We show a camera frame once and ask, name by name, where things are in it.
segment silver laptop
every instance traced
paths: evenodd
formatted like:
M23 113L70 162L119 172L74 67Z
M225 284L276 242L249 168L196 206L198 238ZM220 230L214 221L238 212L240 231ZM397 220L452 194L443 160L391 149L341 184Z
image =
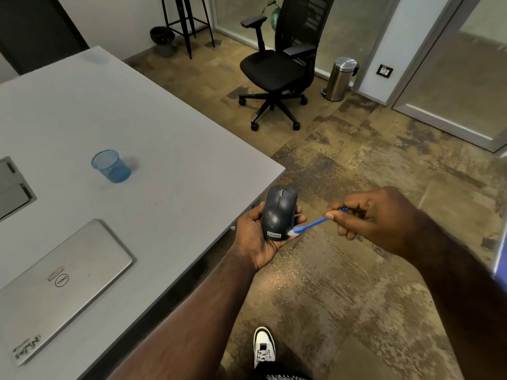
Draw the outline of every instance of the silver laptop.
M97 219L0 290L0 332L17 366L27 362L132 264Z

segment trash can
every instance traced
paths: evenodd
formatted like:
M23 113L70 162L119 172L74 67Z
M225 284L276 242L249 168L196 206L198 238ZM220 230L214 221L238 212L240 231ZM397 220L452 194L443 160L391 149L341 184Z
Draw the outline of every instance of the trash can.
M170 57L174 54L172 42L175 34L167 27L154 27L149 31L149 37L157 44L155 51L162 57Z
M339 57L333 64L333 71L329 76L327 87L322 89L322 95L329 101L341 101L345 97L350 80L358 73L358 62L350 57Z

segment chair seat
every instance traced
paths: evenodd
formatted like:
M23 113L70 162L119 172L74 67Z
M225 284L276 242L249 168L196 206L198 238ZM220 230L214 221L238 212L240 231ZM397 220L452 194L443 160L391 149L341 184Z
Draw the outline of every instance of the chair seat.
M239 67L251 82L270 93L285 91L305 76L302 65L274 50L255 52Z

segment white sneaker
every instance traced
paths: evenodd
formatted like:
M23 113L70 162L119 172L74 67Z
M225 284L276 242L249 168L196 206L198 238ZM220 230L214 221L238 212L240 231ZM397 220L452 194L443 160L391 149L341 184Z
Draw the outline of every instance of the white sneaker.
M253 367L261 361L275 361L275 342L266 327L258 327L253 334Z

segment table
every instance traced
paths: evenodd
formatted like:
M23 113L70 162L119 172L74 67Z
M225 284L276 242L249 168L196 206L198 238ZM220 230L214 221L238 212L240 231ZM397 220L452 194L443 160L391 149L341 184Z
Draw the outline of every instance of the table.
M106 148L124 183L90 166ZM0 151L37 196L0 223L0 287L93 218L135 257L26 365L0 341L6 380L85 373L284 170L99 47L0 86Z

